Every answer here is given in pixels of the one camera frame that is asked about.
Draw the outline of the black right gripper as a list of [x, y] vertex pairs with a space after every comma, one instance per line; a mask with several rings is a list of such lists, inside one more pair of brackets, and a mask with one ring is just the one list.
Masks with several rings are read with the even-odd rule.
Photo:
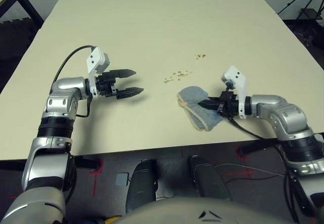
[[226, 118], [238, 115], [238, 99], [232, 91], [223, 91], [220, 97], [208, 97], [208, 101], [200, 101], [198, 104], [208, 110], [218, 110]]

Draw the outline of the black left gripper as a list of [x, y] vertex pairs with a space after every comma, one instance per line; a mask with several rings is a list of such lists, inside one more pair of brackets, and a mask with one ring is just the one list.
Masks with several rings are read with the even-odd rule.
[[136, 72], [130, 69], [118, 69], [103, 72], [96, 77], [96, 89], [99, 96], [113, 97], [116, 96], [118, 100], [136, 96], [144, 91], [140, 87], [130, 87], [124, 90], [116, 90], [116, 78], [127, 78], [135, 75]]

